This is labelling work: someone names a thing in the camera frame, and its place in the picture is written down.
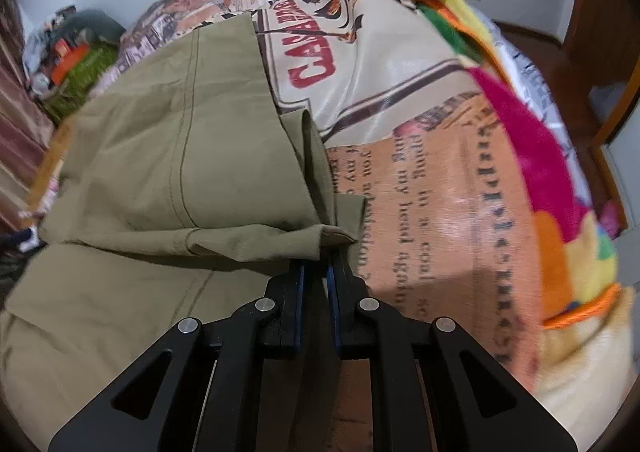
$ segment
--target khaki fabric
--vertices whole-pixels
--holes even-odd
[[[289,259],[353,242],[363,207],[334,195],[308,113],[278,117],[248,17],[155,53],[75,122],[44,223],[50,247],[0,314],[2,395],[40,450],[181,318],[225,318]],[[328,346],[326,331],[312,333]],[[266,364],[274,405],[261,408],[260,450],[319,450],[330,403],[317,423],[305,419],[305,369],[304,356]]]
[[[248,16],[198,29],[84,106],[44,237],[147,255],[318,258],[322,233],[340,236],[325,228],[331,174],[308,112],[290,114],[281,124]]]

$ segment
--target red curtain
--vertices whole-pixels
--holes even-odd
[[[53,130],[22,85],[23,47],[16,1],[0,0],[0,232],[18,229]]]

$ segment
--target pile of clothes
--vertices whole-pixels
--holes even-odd
[[[116,59],[124,28],[99,10],[58,10],[27,38],[25,86],[60,122],[84,104],[90,88]]]

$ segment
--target bed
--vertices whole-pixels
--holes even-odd
[[[462,0],[162,0],[124,35],[118,61],[92,91],[92,107],[165,47],[237,16],[254,25],[278,112],[309,111],[335,191],[367,199],[352,257],[372,294],[406,316],[458,320],[587,450],[634,379],[632,294],[615,280],[615,253],[590,209],[575,149],[537,68]],[[89,128],[76,121],[54,140],[33,212],[52,204],[71,133]],[[132,252],[105,246],[80,217],[61,222],[58,203],[42,229],[47,242]],[[58,229],[56,220],[71,228]],[[136,230],[135,222],[129,226]],[[168,329],[155,324],[115,355],[99,331],[83,339],[81,353],[98,353],[100,365],[71,369],[81,388],[71,400],[64,389],[53,394],[65,403],[53,402],[61,409],[43,416],[26,390],[37,367],[22,372],[30,351],[17,342],[37,328],[47,354],[63,337],[34,314],[44,302],[34,286],[50,279],[43,266],[30,268],[0,320],[4,398],[41,450],[128,356]],[[82,302],[68,294],[69,302]],[[97,326],[108,326],[117,310],[117,302],[100,305]],[[367,450],[366,366],[343,366],[336,384],[332,418],[316,430],[330,449]]]

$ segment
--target orange object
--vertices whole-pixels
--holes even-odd
[[[471,29],[466,24],[463,24],[462,21],[449,9],[444,5],[444,3],[439,0],[415,0],[417,2],[421,2],[430,8],[433,8],[438,15],[440,15],[444,20],[446,20],[455,30],[460,33],[464,33],[473,41],[478,44],[478,46],[482,49],[482,53],[487,57],[489,64],[491,64],[492,68],[500,75],[502,81],[507,84],[511,90],[513,91],[513,85],[507,73],[505,73],[504,68],[502,67],[502,63],[494,54],[494,51],[489,47],[482,38],[478,36],[478,34]]]
[[[542,320],[559,315],[574,299],[558,222],[544,210],[535,212],[542,269]]]
[[[89,45],[81,44],[62,57],[51,72],[51,81],[59,86],[66,75],[89,53]]]

